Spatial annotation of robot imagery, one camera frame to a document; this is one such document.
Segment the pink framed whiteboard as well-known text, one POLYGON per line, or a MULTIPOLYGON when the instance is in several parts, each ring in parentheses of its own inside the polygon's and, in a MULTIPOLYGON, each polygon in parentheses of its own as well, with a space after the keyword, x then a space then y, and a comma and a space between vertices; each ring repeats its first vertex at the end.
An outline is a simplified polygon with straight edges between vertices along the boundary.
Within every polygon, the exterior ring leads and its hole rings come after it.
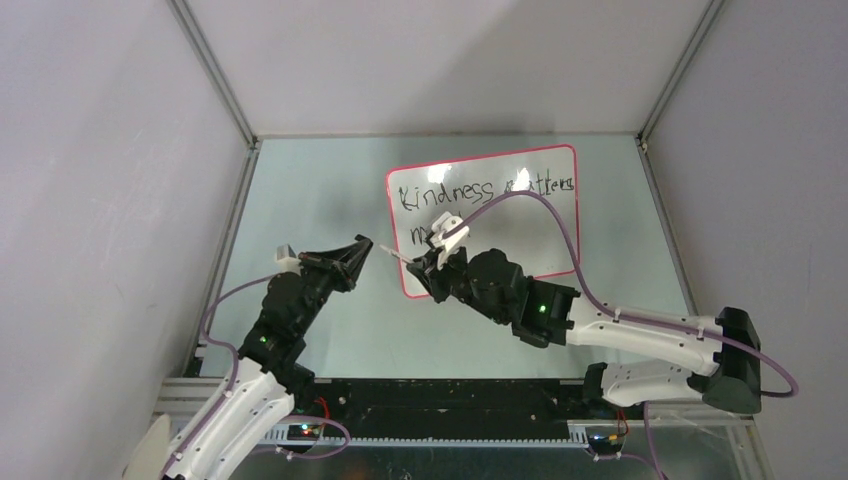
POLYGON ((559 144, 421 163, 385 176, 392 248, 412 259, 424 254, 432 223, 449 212, 467 219, 469 256, 503 251, 527 275, 571 274, 580 257, 578 155, 559 144))

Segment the white whiteboard marker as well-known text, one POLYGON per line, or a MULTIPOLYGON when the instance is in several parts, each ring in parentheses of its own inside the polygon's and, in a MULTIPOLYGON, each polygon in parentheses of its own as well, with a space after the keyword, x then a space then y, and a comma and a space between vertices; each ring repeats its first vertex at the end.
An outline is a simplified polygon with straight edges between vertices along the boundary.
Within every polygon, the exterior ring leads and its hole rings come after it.
POLYGON ((411 264, 411 263, 413 263, 413 262, 414 262, 414 260, 413 260, 413 259, 411 259, 411 258, 409 258, 409 257, 407 257, 407 256, 404 256, 403 254, 401 254, 400 252, 398 252, 398 251, 396 251, 396 250, 394 250, 394 249, 390 248, 389 246, 386 246, 386 245, 380 244, 380 245, 379 245, 379 247, 380 247, 380 249, 381 249, 381 250, 383 250, 384 252, 386 252, 387 254, 389 254, 391 257, 393 257, 393 258, 397 259, 397 260, 398 260, 398 261, 400 261, 402 264, 411 264))

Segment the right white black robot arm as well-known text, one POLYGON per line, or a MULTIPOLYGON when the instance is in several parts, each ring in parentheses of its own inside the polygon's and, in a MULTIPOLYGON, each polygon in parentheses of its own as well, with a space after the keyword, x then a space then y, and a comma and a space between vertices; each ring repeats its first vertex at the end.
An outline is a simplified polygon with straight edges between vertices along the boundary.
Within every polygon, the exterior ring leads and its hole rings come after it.
POLYGON ((744 310, 675 317, 596 306, 572 287, 525 274, 497 249, 473 258, 464 249, 429 252, 405 268, 435 302, 454 298, 533 347, 594 346, 644 356, 587 368, 581 402, 593 417, 660 400, 700 400, 743 415, 762 409, 761 342, 744 310))

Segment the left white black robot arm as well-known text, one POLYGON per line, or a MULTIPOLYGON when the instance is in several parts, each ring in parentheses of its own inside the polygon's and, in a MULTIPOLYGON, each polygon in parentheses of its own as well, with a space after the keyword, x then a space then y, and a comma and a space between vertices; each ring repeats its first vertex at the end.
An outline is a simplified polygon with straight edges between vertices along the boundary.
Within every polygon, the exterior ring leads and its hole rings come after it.
POLYGON ((288 415, 316 403, 314 373, 298 364, 306 334, 334 293, 352 291, 374 243, 358 235, 323 252, 278 248, 278 272, 257 279, 266 288, 257 320, 240 346, 201 337, 227 350, 223 380, 171 441, 160 479, 226 479, 264 435, 288 415))

